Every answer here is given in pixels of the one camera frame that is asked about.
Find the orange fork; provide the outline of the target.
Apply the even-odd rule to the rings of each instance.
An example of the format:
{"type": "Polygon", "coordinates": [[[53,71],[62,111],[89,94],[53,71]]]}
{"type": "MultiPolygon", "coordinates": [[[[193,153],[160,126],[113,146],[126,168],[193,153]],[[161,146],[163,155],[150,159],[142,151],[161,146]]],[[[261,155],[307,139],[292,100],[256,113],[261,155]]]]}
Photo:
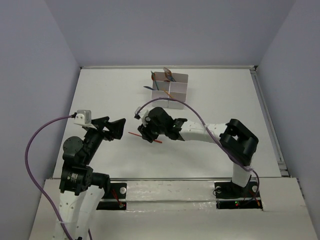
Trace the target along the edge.
{"type": "Polygon", "coordinates": [[[163,71],[164,71],[164,72],[167,72],[168,75],[173,76],[173,75],[172,75],[172,72],[171,72],[168,68],[163,67],[163,71]]]}

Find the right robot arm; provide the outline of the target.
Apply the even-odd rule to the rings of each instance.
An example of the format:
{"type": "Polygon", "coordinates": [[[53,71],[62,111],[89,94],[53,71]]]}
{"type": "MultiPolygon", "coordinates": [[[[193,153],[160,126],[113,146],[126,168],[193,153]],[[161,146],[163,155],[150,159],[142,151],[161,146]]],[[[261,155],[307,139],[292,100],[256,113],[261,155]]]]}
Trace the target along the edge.
{"type": "Polygon", "coordinates": [[[233,162],[230,190],[242,196],[249,189],[252,157],[259,139],[239,120],[232,118],[227,123],[205,124],[203,120],[193,122],[186,118],[172,118],[163,108],[137,109],[136,119],[141,120],[138,131],[150,143],[160,135],[173,141],[197,141],[213,143],[221,147],[233,162]]]}

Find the orange chopstick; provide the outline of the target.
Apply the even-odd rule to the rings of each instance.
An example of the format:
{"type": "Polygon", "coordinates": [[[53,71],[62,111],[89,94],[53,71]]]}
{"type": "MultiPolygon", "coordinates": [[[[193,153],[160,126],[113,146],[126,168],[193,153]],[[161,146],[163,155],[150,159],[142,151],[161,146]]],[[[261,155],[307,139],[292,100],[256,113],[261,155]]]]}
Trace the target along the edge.
{"type": "MultiPolygon", "coordinates": [[[[140,137],[140,138],[143,138],[143,136],[142,135],[140,135],[140,134],[137,134],[137,133],[134,133],[134,132],[128,132],[128,134],[130,134],[130,135],[133,135],[133,136],[136,136],[136,137],[140,137]]],[[[152,142],[155,142],[155,143],[159,143],[159,144],[162,144],[163,142],[162,141],[160,141],[160,140],[152,140],[152,142]]]]}

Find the brown fork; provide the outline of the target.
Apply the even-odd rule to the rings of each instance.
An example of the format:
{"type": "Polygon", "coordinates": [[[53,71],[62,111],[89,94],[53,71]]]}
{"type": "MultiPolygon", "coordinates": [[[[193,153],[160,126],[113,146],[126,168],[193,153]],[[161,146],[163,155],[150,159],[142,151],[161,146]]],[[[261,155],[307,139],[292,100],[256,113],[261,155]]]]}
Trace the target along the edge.
{"type": "Polygon", "coordinates": [[[170,77],[166,71],[164,72],[164,75],[166,77],[166,81],[171,82],[170,77]]]}

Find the teal spoon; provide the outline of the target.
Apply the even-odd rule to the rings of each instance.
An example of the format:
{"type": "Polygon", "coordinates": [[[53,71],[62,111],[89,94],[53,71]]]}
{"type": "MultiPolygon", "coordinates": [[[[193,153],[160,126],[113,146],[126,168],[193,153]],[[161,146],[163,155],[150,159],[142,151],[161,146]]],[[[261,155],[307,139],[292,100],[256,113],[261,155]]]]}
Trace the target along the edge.
{"type": "Polygon", "coordinates": [[[161,89],[160,89],[160,87],[159,87],[159,85],[158,85],[158,82],[157,82],[157,80],[156,80],[156,74],[155,74],[155,72],[153,72],[153,71],[151,71],[151,79],[153,80],[153,82],[154,82],[154,84],[155,84],[155,86],[156,86],[156,89],[157,89],[158,91],[160,91],[161,89]]]}

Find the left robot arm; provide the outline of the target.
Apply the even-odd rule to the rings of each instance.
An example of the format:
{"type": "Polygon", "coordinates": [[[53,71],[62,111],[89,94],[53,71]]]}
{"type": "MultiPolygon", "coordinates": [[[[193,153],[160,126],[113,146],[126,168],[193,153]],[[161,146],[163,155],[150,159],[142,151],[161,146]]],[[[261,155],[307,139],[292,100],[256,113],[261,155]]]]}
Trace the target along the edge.
{"type": "Polygon", "coordinates": [[[126,119],[109,121],[109,117],[92,119],[91,112],[75,113],[74,123],[81,126],[84,138],[71,136],[63,143],[62,172],[59,184],[59,216],[53,239],[86,240],[91,237],[90,220],[102,198],[111,194],[120,208],[125,207],[112,188],[110,176],[90,167],[103,141],[120,140],[126,119]]]}

